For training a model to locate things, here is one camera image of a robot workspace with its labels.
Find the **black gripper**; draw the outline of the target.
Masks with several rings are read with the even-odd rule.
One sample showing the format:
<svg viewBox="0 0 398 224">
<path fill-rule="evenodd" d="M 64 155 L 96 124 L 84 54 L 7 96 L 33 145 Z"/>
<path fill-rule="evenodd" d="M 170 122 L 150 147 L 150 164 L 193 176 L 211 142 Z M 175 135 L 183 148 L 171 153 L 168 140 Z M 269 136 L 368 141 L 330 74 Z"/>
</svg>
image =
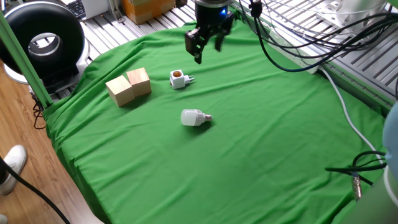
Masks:
<svg viewBox="0 0 398 224">
<path fill-rule="evenodd" d="M 234 14 L 229 12 L 229 2 L 196 2 L 195 16 L 197 26 L 185 33 L 186 51 L 201 64 L 202 52 L 210 38 L 210 32 L 216 33 L 215 50 L 221 51 L 224 38 L 230 34 Z"/>
</svg>

